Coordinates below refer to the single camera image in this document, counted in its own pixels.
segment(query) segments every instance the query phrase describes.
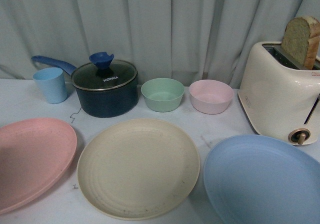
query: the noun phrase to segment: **table surface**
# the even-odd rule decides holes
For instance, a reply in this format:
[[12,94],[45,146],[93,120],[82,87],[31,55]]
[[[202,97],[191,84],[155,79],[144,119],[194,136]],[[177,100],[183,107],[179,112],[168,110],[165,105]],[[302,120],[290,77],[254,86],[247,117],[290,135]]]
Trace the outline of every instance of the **table surface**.
[[[59,104],[49,104],[32,80],[0,79],[0,127],[37,117],[61,119],[70,124],[77,134],[75,158],[63,177],[47,192],[30,203],[0,215],[0,223],[222,223],[211,207],[203,184],[203,163],[208,152],[220,141],[234,135],[255,134],[239,103],[237,92],[223,113],[207,115],[193,108],[189,88],[185,87],[181,105],[167,113],[150,110],[139,89],[139,102],[129,112],[113,118],[96,118],[81,108],[77,93],[67,83],[68,98]],[[130,119],[153,118],[165,120],[183,129],[195,142],[201,170],[190,195],[178,207],[159,217],[142,221],[111,218],[97,211],[82,195],[76,167],[83,148],[100,132]],[[297,147],[320,161],[320,141]]]

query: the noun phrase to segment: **toaster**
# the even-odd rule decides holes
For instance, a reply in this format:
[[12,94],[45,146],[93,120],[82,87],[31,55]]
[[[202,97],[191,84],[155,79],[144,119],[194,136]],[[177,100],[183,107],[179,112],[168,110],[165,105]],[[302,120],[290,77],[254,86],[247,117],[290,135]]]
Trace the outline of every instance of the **toaster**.
[[281,42],[256,43],[249,54],[238,97],[252,128],[293,145],[320,134],[320,61],[306,69]]

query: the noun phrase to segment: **bread slice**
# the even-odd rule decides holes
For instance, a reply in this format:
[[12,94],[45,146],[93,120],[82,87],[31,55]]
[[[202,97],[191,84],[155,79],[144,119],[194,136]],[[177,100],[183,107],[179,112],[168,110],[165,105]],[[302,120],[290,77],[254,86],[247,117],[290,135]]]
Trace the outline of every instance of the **bread slice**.
[[284,33],[281,47],[301,65],[312,70],[319,48],[319,21],[312,16],[294,18]]

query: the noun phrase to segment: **toaster knob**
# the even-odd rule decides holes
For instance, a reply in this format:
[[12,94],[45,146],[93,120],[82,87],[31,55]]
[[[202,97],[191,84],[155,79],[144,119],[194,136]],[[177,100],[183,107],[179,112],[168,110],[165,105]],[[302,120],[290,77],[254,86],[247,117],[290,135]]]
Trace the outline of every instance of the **toaster knob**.
[[302,145],[310,137],[310,131],[308,129],[297,129],[292,131],[288,139],[293,144]]

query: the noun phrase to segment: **curtain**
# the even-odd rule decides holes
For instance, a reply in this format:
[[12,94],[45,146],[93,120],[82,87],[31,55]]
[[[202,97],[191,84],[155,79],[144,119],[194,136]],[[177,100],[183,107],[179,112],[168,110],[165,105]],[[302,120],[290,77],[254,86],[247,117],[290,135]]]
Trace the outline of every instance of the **curtain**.
[[76,67],[96,52],[133,63],[139,83],[240,86],[253,44],[281,41],[320,0],[0,0],[0,78],[32,79],[43,55]]

